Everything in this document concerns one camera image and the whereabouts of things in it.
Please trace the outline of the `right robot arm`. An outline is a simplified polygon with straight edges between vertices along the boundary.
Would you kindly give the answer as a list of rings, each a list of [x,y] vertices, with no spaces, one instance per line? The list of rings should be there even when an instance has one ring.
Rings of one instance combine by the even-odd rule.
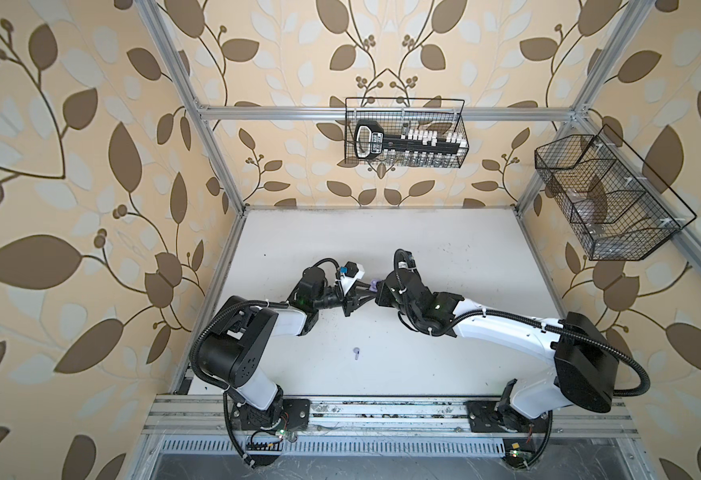
[[[395,252],[393,270],[376,290],[376,304],[396,309],[414,332],[488,341],[543,362],[544,370],[510,380],[501,396],[500,408],[524,418],[569,406],[607,413],[614,399],[642,396],[652,386],[647,370],[610,345],[584,315],[524,316],[456,293],[432,292],[406,250]]]

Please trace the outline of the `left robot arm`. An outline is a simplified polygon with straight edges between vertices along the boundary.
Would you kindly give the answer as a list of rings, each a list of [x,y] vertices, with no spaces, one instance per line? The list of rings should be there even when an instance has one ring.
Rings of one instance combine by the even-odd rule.
[[[338,308],[350,316],[373,301],[378,289],[363,277],[362,266],[355,262],[342,265],[324,258],[302,272],[284,301],[228,298],[192,344],[194,377],[238,404],[262,412],[277,408],[282,388],[260,370],[268,342],[305,336],[324,310]]]

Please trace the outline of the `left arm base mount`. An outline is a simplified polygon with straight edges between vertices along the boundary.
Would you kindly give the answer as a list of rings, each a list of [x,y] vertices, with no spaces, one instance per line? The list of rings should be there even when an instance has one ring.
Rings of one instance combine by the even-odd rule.
[[[302,431],[310,421],[310,406],[312,402],[306,398],[278,398],[267,410],[258,410],[248,404],[236,406],[232,417],[246,431]]]

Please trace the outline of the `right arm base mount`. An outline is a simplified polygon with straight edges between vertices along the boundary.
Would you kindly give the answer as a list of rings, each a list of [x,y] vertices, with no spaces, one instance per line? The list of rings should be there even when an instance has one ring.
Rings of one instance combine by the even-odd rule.
[[[498,406],[494,400],[472,400],[466,403],[466,412],[472,433],[527,434],[535,431],[536,422],[513,408]]]

